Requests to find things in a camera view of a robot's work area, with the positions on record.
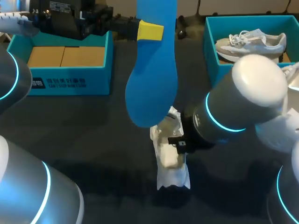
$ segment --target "cardboard box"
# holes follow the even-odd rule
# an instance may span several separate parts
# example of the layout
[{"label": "cardboard box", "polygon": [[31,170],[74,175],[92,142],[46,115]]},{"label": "cardboard box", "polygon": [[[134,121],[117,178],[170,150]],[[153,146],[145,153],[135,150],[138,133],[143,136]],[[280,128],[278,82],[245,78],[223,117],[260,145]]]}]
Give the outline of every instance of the cardboard box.
[{"label": "cardboard box", "polygon": [[30,67],[30,96],[108,95],[113,65],[113,38],[90,35],[82,41],[39,33],[14,36],[8,52]]},{"label": "cardboard box", "polygon": [[102,47],[65,48],[61,67],[103,66],[104,58]]},{"label": "cardboard box", "polygon": [[33,47],[28,66],[30,68],[60,67],[65,47]]},{"label": "cardboard box", "polygon": [[243,30],[251,31],[258,28],[269,35],[286,34],[286,55],[284,61],[278,63],[279,67],[283,68],[299,61],[299,23],[292,15],[207,17],[203,45],[212,86],[217,85],[233,67],[233,64],[222,63],[218,59],[215,42],[222,38],[228,38],[229,34],[238,34]]}]

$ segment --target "glowing blue ring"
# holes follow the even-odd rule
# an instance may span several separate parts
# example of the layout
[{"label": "glowing blue ring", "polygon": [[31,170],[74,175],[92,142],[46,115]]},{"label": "glowing blue ring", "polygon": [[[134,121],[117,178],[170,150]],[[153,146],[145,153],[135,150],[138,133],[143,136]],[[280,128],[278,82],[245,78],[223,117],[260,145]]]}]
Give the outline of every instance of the glowing blue ring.
[{"label": "glowing blue ring", "polygon": [[280,199],[280,202],[282,204],[282,207],[285,209],[286,213],[289,215],[289,217],[291,217],[291,219],[296,223],[296,224],[299,224],[299,222],[294,218],[294,216],[291,215],[291,213],[289,212],[289,210],[286,208],[284,202],[282,201],[282,198],[280,196],[280,192],[279,192],[279,187],[278,187],[278,183],[279,183],[279,175],[280,175],[280,172],[281,172],[281,169],[282,167],[280,168],[280,171],[278,173],[278,176],[277,176],[277,183],[276,183],[276,186],[277,186],[277,193],[278,193],[278,197]]},{"label": "glowing blue ring", "polygon": [[218,126],[221,127],[222,129],[224,129],[224,130],[226,130],[226,131],[229,131],[229,132],[242,132],[242,131],[245,131],[245,130],[246,130],[246,128],[244,128],[244,129],[239,129],[239,130],[230,129],[230,128],[227,128],[227,127],[223,126],[223,125],[220,124],[218,121],[216,121],[216,119],[212,116],[212,114],[211,114],[211,112],[210,112],[210,110],[209,110],[208,103],[207,103],[207,100],[208,100],[208,98],[209,98],[209,95],[210,95],[210,93],[208,93],[207,96],[206,96],[206,111],[207,111],[208,115],[210,116],[210,118],[212,119],[212,121],[213,121],[216,125],[218,125]]},{"label": "glowing blue ring", "polygon": [[13,85],[13,87],[11,88],[11,90],[10,90],[7,94],[5,94],[3,97],[1,97],[0,100],[2,100],[2,99],[4,99],[5,97],[7,97],[7,96],[8,96],[8,95],[15,89],[15,86],[17,85],[18,80],[19,80],[19,66],[18,66],[18,63],[17,63],[17,61],[15,60],[14,56],[13,56],[12,54],[10,54],[10,55],[11,55],[11,57],[13,58],[14,63],[15,63],[15,66],[16,66],[16,68],[17,68],[17,77],[16,77],[16,79],[15,79],[14,85]]},{"label": "glowing blue ring", "polygon": [[40,218],[40,216],[42,215],[42,212],[47,204],[47,201],[48,201],[48,198],[49,198],[49,193],[50,193],[50,188],[51,188],[51,176],[50,176],[50,171],[49,171],[49,168],[47,167],[47,165],[43,162],[45,168],[46,168],[46,171],[47,171],[47,177],[48,177],[48,180],[47,180],[47,189],[46,189],[46,193],[45,193],[45,197],[43,198],[43,202],[42,202],[42,205],[41,207],[39,208],[36,216],[34,217],[34,219],[32,220],[32,222],[30,224],[36,224],[38,219]]}]

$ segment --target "shoelace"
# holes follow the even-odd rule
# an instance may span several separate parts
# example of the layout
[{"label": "shoelace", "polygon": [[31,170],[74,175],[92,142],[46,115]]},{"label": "shoelace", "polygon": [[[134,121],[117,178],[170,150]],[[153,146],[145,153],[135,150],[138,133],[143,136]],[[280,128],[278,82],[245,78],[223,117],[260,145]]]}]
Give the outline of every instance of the shoelace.
[{"label": "shoelace", "polygon": [[238,35],[232,35],[230,34],[228,36],[229,38],[229,42],[231,43],[231,45],[237,45],[239,43],[250,43],[249,39],[246,37],[246,34],[245,33],[248,33],[249,31],[247,30],[243,30],[241,31],[241,33]]}]

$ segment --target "white sneaker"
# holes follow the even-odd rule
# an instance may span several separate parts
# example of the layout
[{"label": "white sneaker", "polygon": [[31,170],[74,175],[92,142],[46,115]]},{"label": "white sneaker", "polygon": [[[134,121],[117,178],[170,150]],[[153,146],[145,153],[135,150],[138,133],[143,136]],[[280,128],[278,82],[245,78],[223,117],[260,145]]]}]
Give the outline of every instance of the white sneaker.
[{"label": "white sneaker", "polygon": [[177,148],[169,145],[169,137],[184,135],[180,113],[171,107],[168,116],[158,125],[150,128],[157,165],[157,190],[162,186],[187,187],[190,189],[189,171],[186,165],[186,154],[178,154]]},{"label": "white sneaker", "polygon": [[239,35],[230,34],[228,38],[218,40],[215,47],[219,59],[225,62],[234,63],[242,56],[257,54],[278,63],[285,52],[286,35],[267,35],[260,29],[244,30]]}]

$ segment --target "brown cardboard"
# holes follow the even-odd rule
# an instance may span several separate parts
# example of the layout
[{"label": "brown cardboard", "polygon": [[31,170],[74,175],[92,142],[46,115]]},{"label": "brown cardboard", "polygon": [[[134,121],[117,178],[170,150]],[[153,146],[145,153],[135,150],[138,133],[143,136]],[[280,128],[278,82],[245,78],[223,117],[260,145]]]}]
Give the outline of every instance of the brown cardboard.
[{"label": "brown cardboard", "polygon": [[[219,60],[220,64],[232,64],[232,63],[227,63],[227,62],[224,62],[222,60]],[[284,53],[284,58],[282,60],[282,63],[290,63],[290,59],[289,59],[289,56],[287,55],[287,53]]]},{"label": "brown cardboard", "polygon": [[104,47],[66,47],[61,67],[103,66]]},{"label": "brown cardboard", "polygon": [[65,47],[33,47],[28,66],[36,67],[60,67]]}]

